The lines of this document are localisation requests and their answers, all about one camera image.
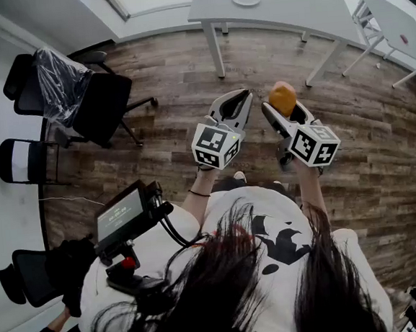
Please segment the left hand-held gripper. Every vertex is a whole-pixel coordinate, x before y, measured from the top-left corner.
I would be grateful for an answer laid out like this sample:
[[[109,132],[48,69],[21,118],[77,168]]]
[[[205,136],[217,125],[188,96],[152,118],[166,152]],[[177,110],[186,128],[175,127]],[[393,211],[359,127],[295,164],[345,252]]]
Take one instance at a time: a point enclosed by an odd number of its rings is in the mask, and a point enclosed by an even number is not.
[[[224,170],[239,153],[252,108],[252,93],[238,89],[217,98],[209,109],[209,124],[198,123],[191,149],[197,165]],[[231,121],[231,126],[223,121]]]

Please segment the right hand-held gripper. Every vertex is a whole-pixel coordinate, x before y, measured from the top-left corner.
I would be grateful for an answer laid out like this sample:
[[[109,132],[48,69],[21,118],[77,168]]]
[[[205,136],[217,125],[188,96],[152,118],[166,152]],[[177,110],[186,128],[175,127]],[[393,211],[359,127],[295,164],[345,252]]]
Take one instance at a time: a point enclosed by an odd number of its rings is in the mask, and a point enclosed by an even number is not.
[[[263,102],[261,106],[267,122],[274,131],[283,136],[276,150],[282,170],[285,170],[294,158],[309,167],[324,167],[332,163],[340,147],[340,139],[329,127],[321,125],[321,121],[299,100],[289,120],[271,104]]]

